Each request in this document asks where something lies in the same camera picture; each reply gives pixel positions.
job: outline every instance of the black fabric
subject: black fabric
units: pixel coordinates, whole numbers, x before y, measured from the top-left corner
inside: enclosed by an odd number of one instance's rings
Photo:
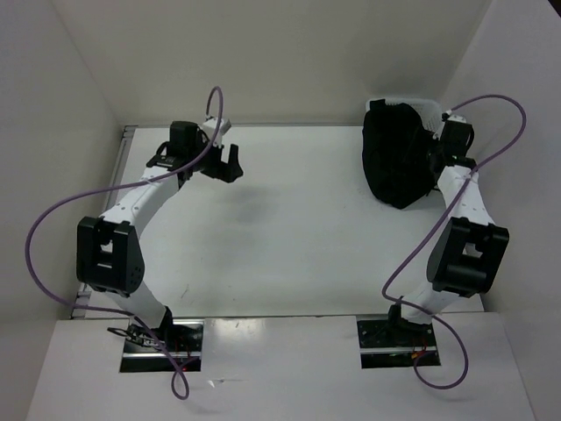
[[[404,209],[434,187],[427,152],[436,141],[411,106],[371,102],[362,137],[362,165],[376,198]]]

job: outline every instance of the cable connector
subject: cable connector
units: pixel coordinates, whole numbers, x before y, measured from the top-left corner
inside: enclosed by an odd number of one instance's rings
[[[209,139],[212,139],[212,135],[217,128],[218,118],[208,117],[207,120],[202,123],[202,130],[207,135]],[[220,123],[220,130],[218,130],[217,138],[214,140],[214,145],[216,147],[222,147],[222,137],[231,129],[230,120],[223,118]]]

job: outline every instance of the white laundry basket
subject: white laundry basket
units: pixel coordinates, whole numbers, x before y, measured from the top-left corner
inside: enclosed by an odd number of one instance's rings
[[[436,101],[431,99],[419,98],[399,98],[397,96],[387,96],[384,98],[371,98],[366,101],[366,111],[370,110],[370,102],[385,99],[387,105],[397,105],[398,103],[406,103],[410,105],[413,110],[417,111],[423,127],[431,132],[437,132],[442,124],[442,107]]]

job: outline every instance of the white wall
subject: white wall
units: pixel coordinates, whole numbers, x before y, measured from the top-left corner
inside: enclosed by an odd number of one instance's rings
[[[360,123],[375,94],[439,97],[489,0],[53,0],[126,124]]]
[[[480,184],[498,224],[510,230],[489,293],[501,312],[540,421],[559,419],[561,368],[561,18],[546,0],[496,0],[444,95],[453,105],[487,92],[517,98],[528,112],[521,143],[483,171]],[[499,101],[465,110],[482,155],[516,132],[514,107]]]
[[[19,420],[60,311],[25,270],[25,235],[55,200],[109,181],[120,128],[47,0],[0,9],[0,408]],[[68,206],[38,233],[39,273],[65,297],[77,290],[75,225],[101,204]]]

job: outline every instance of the purple cable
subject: purple cable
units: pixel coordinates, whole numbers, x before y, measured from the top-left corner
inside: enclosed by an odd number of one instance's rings
[[[425,310],[423,307],[421,307],[420,305],[417,305],[415,303],[411,303],[409,301],[403,301],[400,298],[396,298],[394,296],[390,296],[387,293],[387,289],[389,288],[389,286],[394,282],[395,278],[397,278],[397,276],[401,273],[401,271],[419,254],[419,252],[421,252],[421,250],[427,245],[427,243],[429,242],[429,240],[437,233],[438,228],[440,228],[442,226],[442,224],[446,221],[446,218],[448,217],[448,215],[450,215],[450,212],[452,211],[452,209],[454,209],[454,206],[456,206],[456,203],[458,203],[460,197],[464,194],[465,189],[467,189],[468,183],[470,182],[472,175],[475,174],[476,172],[478,172],[480,169],[482,169],[487,163],[491,162],[492,160],[494,160],[495,158],[499,157],[500,155],[502,155],[503,153],[505,153],[508,149],[510,149],[510,147],[512,147],[517,141],[518,139],[522,136],[522,134],[524,133],[524,130],[526,129],[526,111],[524,110],[524,108],[520,105],[520,103],[518,101],[516,101],[515,99],[511,98],[510,96],[504,96],[504,95],[498,95],[498,94],[488,94],[488,95],[482,95],[482,96],[476,96],[472,99],[469,99],[463,103],[461,103],[460,105],[456,105],[454,108],[452,108],[453,111],[458,110],[462,107],[464,107],[465,105],[468,105],[469,103],[474,103],[476,101],[479,101],[480,99],[487,99],[487,98],[499,98],[499,99],[503,99],[505,101],[510,102],[511,104],[513,104],[518,111],[520,112],[520,114],[522,115],[522,124],[520,126],[520,129],[518,130],[518,133],[513,137],[513,139],[508,142],[504,147],[502,147],[501,149],[499,149],[497,152],[493,153],[492,155],[488,156],[487,158],[485,158],[479,165],[476,165],[474,169],[472,169],[472,171],[470,172],[470,175],[468,178],[465,179],[465,183],[462,186],[462,188],[459,190],[459,192],[456,194],[456,196],[454,197],[454,199],[451,201],[450,205],[446,208],[446,210],[444,211],[444,213],[442,214],[442,216],[437,220],[437,223],[431,228],[431,230],[429,231],[429,233],[427,234],[427,236],[421,241],[421,243],[419,243],[419,245],[415,248],[415,250],[413,250],[413,252],[403,261],[403,263],[398,266],[398,268],[391,274],[391,276],[387,279],[386,283],[384,284],[384,287],[382,288],[382,295],[384,296],[384,298],[386,298],[387,300],[393,302],[393,303],[401,303],[401,304],[405,304],[408,305],[409,307],[413,307],[414,309],[417,309],[419,311],[422,311],[425,314],[428,314],[430,316],[432,316],[436,321],[440,322],[444,327],[446,327],[452,335],[454,335],[454,338],[456,338],[456,340],[459,343],[459,347],[462,350],[462,354],[464,355],[464,370],[462,372],[462,375],[454,382],[450,383],[450,384],[445,384],[445,385],[437,385],[434,383],[431,383],[427,380],[425,380],[421,374],[419,373],[419,368],[418,368],[418,361],[427,356],[428,354],[431,353],[424,353],[423,355],[421,355],[420,357],[417,357],[414,359],[413,361],[413,369],[415,370],[415,374],[417,375],[417,377],[419,378],[419,380],[421,382],[423,382],[424,384],[426,384],[427,386],[433,388],[433,389],[440,389],[440,390],[446,390],[446,389],[452,389],[455,388],[456,386],[458,386],[461,382],[464,381],[465,377],[467,376],[467,371],[469,369],[469,358],[467,356],[467,351],[465,350],[465,345],[464,342],[462,341],[462,339],[459,337],[458,333],[454,330],[454,328],[452,326],[450,326],[448,323],[446,323],[444,320],[442,320],[440,317],[438,316],[434,316],[430,311]]]
[[[41,280],[37,276],[37,273],[35,272],[35,268],[33,267],[33,263],[32,263],[31,246],[32,246],[33,235],[34,235],[35,231],[37,231],[37,228],[39,227],[41,222],[43,222],[43,220],[51,212],[60,208],[62,205],[66,204],[66,203],[70,203],[70,202],[73,202],[74,200],[82,199],[83,197],[99,195],[101,193],[107,193],[107,192],[110,192],[110,191],[121,190],[121,189],[131,189],[131,188],[136,188],[136,187],[140,187],[140,186],[145,186],[148,183],[163,180],[165,178],[176,175],[176,174],[178,174],[182,171],[185,171],[186,169],[192,168],[194,165],[196,165],[196,163],[199,162],[209,152],[209,150],[212,148],[212,145],[213,145],[214,141],[216,140],[218,132],[220,130],[220,124],[222,123],[222,115],[223,115],[223,110],[224,110],[224,96],[223,96],[222,90],[220,89],[219,86],[215,86],[209,94],[209,100],[207,102],[206,114],[207,114],[207,116],[209,115],[210,104],[212,102],[212,98],[214,97],[215,93],[218,94],[218,117],[217,117],[218,118],[218,123],[217,123],[217,127],[216,127],[215,131],[212,133],[212,139],[210,139],[210,141],[207,142],[207,146],[191,162],[185,164],[181,168],[177,168],[175,171],[171,171],[167,174],[163,174],[163,175],[159,175],[157,177],[154,177],[154,178],[150,179],[149,182],[131,182],[129,184],[122,184],[120,186],[106,187],[106,188],[102,188],[102,189],[93,189],[93,190],[89,190],[89,191],[86,191],[86,192],[83,192],[83,193],[79,193],[77,195],[67,197],[66,199],[62,199],[59,202],[52,205],[51,207],[49,207],[47,210],[45,210],[43,213],[41,213],[39,215],[37,220],[33,223],[32,227],[30,228],[29,232],[27,233],[27,238],[25,239],[25,264],[27,265],[27,270],[29,271],[29,274],[31,275],[32,279],[35,281],[35,283],[37,284],[39,289],[41,291],[43,291],[43,293],[46,296],[48,296],[49,298],[51,298],[52,300],[56,301],[57,303],[66,305],[67,307],[71,307],[72,309],[103,311],[103,312],[107,312],[107,313],[121,314],[121,315],[127,316],[129,318],[134,318],[146,330],[146,332],[152,337],[152,339],[156,343],[157,347],[161,350],[161,352],[163,352],[166,355],[167,359],[169,360],[169,362],[174,367],[175,371],[174,371],[174,376],[172,377],[172,392],[174,393],[175,397],[177,397],[178,399],[181,399],[181,400],[186,400],[189,397],[189,383],[187,381],[187,378],[185,377],[185,374],[183,373],[183,371],[181,369],[181,366],[177,363],[177,361],[175,361],[172,354],[169,353],[169,351],[166,349],[165,345],[157,338],[156,334],[148,327],[148,325],[144,321],[142,321],[142,319],[140,319],[138,316],[132,314],[129,311],[109,309],[109,308],[105,308],[105,307],[95,307],[95,306],[89,306],[89,305],[76,304],[76,303],[72,303],[70,301],[67,301],[64,298],[60,298],[59,296],[56,296],[53,292],[51,292],[49,289],[47,289],[47,287],[43,284],[43,282],[41,282]],[[177,392],[177,390],[175,389],[175,377],[177,375],[180,376],[181,380],[183,381],[183,385],[185,386],[185,395],[180,395]]]

